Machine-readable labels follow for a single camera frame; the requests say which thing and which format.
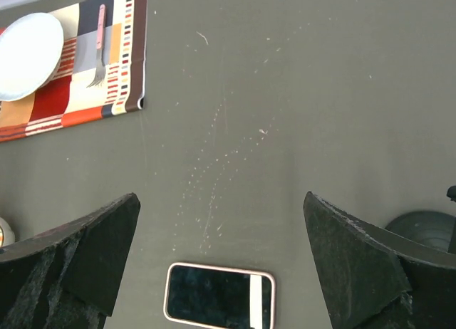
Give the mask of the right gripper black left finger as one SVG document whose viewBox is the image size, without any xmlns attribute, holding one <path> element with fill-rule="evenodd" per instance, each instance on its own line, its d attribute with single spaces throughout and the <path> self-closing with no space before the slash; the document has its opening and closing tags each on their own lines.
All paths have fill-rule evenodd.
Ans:
<svg viewBox="0 0 456 329">
<path fill-rule="evenodd" d="M 136 194 L 1 248 L 2 328 L 103 328 L 140 213 Z"/>
</svg>

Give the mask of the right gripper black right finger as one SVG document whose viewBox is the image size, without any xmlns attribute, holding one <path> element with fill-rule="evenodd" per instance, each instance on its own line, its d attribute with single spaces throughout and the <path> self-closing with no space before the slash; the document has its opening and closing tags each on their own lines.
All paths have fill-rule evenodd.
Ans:
<svg viewBox="0 0 456 329">
<path fill-rule="evenodd" d="M 306 230 L 333 328 L 453 328 L 455 254 L 308 193 Z"/>
</svg>

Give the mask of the black phone stand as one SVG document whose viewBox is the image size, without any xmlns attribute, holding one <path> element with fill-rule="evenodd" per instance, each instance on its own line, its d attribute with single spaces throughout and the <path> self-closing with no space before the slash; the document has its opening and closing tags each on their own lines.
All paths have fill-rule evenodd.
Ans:
<svg viewBox="0 0 456 329">
<path fill-rule="evenodd" d="M 455 215 L 434 210 L 401 214 L 385 229 L 438 251 L 455 254 Z"/>
</svg>

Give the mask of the black phone pink case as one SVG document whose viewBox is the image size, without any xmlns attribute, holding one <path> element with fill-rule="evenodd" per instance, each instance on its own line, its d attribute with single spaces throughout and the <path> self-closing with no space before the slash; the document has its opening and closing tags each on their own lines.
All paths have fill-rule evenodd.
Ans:
<svg viewBox="0 0 456 329">
<path fill-rule="evenodd" d="M 200 328 L 275 325 L 276 281 L 267 272 L 176 262 L 167 271 L 163 313 Z"/>
</svg>

